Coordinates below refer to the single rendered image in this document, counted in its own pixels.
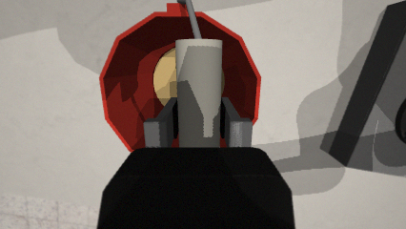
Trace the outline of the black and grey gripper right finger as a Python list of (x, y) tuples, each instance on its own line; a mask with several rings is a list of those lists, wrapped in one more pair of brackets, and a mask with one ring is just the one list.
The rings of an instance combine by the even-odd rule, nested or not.
[(253, 123), (240, 117), (228, 97), (221, 97), (220, 134), (227, 147), (251, 147)]

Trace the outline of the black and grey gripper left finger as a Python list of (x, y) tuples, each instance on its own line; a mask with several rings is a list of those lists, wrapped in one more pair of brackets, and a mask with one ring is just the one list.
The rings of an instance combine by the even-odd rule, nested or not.
[(157, 118), (143, 123), (146, 148), (171, 148), (178, 135), (177, 97), (171, 97)]

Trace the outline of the red bucket with grey handle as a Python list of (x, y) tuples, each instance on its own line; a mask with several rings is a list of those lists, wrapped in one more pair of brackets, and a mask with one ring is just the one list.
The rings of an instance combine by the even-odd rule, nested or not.
[(105, 119), (130, 152), (146, 148), (143, 123), (171, 97), (178, 108), (171, 148), (227, 147), (221, 97), (240, 117), (258, 120), (261, 76), (242, 37), (194, 11), (192, 0), (167, 3), (118, 35), (99, 81)]

